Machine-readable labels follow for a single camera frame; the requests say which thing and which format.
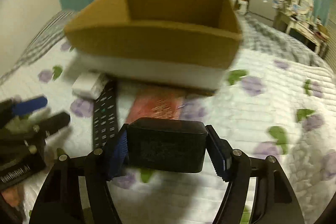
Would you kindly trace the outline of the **grey checkered bed sheet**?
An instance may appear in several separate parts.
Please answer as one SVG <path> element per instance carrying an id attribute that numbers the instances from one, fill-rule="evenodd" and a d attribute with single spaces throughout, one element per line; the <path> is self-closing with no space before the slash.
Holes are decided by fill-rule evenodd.
<path id="1" fill-rule="evenodd" d="M 62 10 L 54 15 L 36 34 L 15 65 L 1 75 L 1 84 L 4 84 L 19 68 L 41 59 L 52 47 L 64 39 L 64 26 L 76 14 L 74 10 Z M 297 39 L 252 19 L 251 16 L 239 15 L 238 22 L 243 30 L 243 48 L 303 65 L 331 70 L 325 60 Z"/>

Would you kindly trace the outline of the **white vanity table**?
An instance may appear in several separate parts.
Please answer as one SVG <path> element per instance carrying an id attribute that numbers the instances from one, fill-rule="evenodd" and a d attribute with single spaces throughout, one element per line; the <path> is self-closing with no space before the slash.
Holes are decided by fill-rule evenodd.
<path id="1" fill-rule="evenodd" d="M 308 22 L 299 21 L 293 15 L 279 11 L 274 18 L 273 27 L 287 35 L 299 36 L 302 42 L 319 56 L 326 53 L 327 43 L 309 28 Z"/>

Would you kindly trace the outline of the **red rose patterned tin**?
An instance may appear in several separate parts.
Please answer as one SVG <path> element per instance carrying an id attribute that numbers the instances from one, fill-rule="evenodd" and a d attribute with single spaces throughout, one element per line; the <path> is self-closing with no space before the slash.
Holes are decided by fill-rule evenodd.
<path id="1" fill-rule="evenodd" d="M 183 95 L 176 92 L 140 93 L 134 100 L 126 123 L 139 118 L 178 119 L 183 105 Z"/>

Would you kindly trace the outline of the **silver mini fridge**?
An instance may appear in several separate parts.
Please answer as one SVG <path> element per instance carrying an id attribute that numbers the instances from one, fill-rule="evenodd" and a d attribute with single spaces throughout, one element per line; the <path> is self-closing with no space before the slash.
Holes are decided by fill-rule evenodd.
<path id="1" fill-rule="evenodd" d="M 269 20 L 274 20 L 277 14 L 273 0 L 248 0 L 247 11 Z"/>

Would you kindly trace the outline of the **brown cardboard box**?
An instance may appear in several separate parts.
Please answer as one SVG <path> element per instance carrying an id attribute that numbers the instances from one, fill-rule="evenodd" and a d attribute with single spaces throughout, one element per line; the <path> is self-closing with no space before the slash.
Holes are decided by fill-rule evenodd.
<path id="1" fill-rule="evenodd" d="M 90 69 L 211 92 L 243 39 L 229 0 L 94 0 L 64 33 Z"/>

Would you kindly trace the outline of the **small white box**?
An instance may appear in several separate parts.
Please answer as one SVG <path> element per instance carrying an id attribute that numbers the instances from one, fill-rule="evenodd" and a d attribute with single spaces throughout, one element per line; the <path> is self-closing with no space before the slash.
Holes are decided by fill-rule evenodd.
<path id="1" fill-rule="evenodd" d="M 82 73 L 72 85 L 74 94 L 81 98 L 96 100 L 108 83 L 108 78 L 102 73 Z"/>

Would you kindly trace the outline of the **black rectangular box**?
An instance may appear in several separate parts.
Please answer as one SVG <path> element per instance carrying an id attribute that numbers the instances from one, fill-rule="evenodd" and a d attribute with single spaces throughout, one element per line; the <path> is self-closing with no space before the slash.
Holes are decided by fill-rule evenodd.
<path id="1" fill-rule="evenodd" d="M 208 135 L 202 122 L 139 118 L 126 133 L 130 165 L 179 173 L 202 171 Z"/>

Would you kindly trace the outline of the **floral white quilt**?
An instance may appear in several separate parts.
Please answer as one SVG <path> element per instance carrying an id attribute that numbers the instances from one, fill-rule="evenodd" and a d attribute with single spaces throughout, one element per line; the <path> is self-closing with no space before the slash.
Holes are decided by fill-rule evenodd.
<path id="1" fill-rule="evenodd" d="M 58 43 L 1 85 L 2 100 L 48 98 L 48 107 L 33 119 L 62 110 L 70 113 L 69 130 L 47 142 L 50 152 L 62 148 L 76 157 L 92 149 L 93 105 L 72 92 L 83 71 L 79 54 Z M 289 177 L 305 222 L 314 223 L 322 214 L 335 194 L 335 84 L 331 71 L 242 49 L 211 97 L 120 81 L 118 123 L 126 123 L 140 93 L 163 92 L 183 95 L 179 118 L 212 125 L 221 138 L 249 156 L 275 156 Z M 206 157 L 197 174 L 130 168 L 108 187 L 123 223 L 211 223 L 227 184 Z"/>

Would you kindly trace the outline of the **black remote control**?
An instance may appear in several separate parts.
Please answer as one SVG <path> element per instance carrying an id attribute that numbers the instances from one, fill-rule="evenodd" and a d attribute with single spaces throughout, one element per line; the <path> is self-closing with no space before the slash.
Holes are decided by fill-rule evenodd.
<path id="1" fill-rule="evenodd" d="M 117 81 L 109 81 L 93 103 L 92 141 L 93 149 L 102 148 L 118 132 Z"/>

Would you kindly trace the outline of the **oval white vanity mirror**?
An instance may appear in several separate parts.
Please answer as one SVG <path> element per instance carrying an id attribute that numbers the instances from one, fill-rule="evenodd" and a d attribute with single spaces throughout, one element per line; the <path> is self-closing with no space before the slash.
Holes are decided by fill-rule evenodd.
<path id="1" fill-rule="evenodd" d="M 313 10 L 313 0 L 291 0 L 293 11 L 298 15 L 306 15 Z"/>

